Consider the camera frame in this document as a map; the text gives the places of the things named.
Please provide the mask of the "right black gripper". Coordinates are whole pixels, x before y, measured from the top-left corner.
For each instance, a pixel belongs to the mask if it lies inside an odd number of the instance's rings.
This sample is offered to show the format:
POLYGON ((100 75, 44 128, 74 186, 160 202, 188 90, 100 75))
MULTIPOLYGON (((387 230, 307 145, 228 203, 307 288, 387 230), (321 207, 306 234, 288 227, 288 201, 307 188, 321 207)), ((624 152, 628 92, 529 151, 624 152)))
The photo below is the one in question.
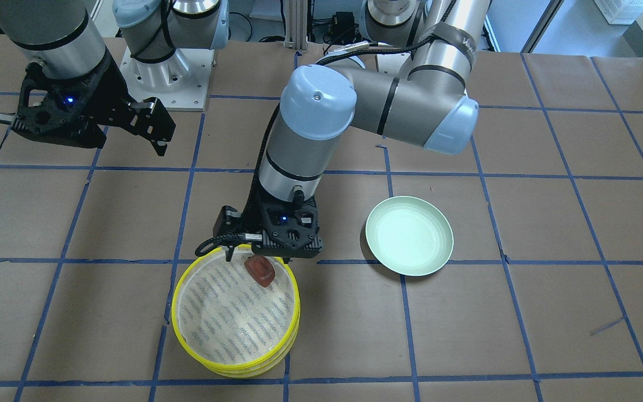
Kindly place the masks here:
POLYGON ((120 127, 165 155, 176 128, 173 118, 160 99, 136 102, 130 96, 109 51, 80 77, 51 79, 44 66, 39 57, 29 62, 17 110, 0 112, 0 124, 31 141, 84 149, 104 147, 102 126, 120 127))

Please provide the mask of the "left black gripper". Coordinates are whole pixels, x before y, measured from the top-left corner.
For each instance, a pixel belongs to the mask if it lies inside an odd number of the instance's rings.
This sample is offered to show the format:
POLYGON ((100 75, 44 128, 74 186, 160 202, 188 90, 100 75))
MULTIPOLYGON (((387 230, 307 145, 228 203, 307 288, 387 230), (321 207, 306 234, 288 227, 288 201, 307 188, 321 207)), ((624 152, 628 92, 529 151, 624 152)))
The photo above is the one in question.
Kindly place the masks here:
POLYGON ((288 203, 269 193, 252 193, 241 212, 222 206, 212 246, 225 247, 226 262, 232 262, 243 244, 251 245, 256 255, 280 257, 286 265, 292 258, 312 258, 324 247, 318 213, 314 197, 288 203))

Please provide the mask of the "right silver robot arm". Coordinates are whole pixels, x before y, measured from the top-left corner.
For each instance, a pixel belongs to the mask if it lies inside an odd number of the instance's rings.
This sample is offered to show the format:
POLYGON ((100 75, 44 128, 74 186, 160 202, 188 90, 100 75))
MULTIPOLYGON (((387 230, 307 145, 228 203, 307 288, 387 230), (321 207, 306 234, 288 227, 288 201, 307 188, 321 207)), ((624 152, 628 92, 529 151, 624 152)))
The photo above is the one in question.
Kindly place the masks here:
POLYGON ((101 149, 102 126, 119 127, 164 156, 176 124, 164 93, 196 88, 184 49, 229 40, 227 1, 115 1, 112 13, 132 59, 133 84, 82 1, 0 1, 0 28, 27 57, 15 112, 0 125, 44 144, 101 149), (146 97, 132 94, 133 85, 146 97))

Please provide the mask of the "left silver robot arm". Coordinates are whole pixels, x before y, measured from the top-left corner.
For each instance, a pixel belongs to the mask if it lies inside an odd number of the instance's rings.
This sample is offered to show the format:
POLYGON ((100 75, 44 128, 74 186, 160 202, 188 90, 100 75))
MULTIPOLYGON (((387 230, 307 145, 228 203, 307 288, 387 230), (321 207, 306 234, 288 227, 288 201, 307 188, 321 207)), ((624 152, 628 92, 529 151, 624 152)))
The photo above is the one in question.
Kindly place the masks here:
POLYGON ((250 245, 268 257, 322 251, 318 185, 350 127, 430 150, 461 153, 477 124, 467 94, 490 1, 366 1, 367 41, 291 74, 261 140, 242 211, 223 206, 213 237, 227 260, 250 245))

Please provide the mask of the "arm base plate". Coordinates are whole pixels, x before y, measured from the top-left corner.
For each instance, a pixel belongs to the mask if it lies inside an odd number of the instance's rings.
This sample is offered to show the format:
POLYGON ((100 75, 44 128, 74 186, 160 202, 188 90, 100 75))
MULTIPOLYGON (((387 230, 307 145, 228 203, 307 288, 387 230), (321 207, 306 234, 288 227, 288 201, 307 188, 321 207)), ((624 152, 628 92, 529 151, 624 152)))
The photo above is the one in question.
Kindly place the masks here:
POLYGON ((169 111, 204 112, 215 55, 213 49, 176 49, 170 59, 146 64, 126 49, 119 68, 134 99, 156 97, 169 111))
POLYGON ((341 66, 347 66, 347 67, 350 67, 353 65, 355 68, 358 68, 358 69, 366 69, 367 66, 357 54, 344 57, 341 59, 340 59, 340 56, 349 55, 354 51, 368 49, 369 47, 370 47, 370 43, 368 41, 362 41, 355 44, 347 44, 337 49, 332 49, 324 56, 322 56, 321 59, 319 59, 319 61, 317 61, 316 63, 319 65, 331 64, 332 66, 341 65, 341 66))

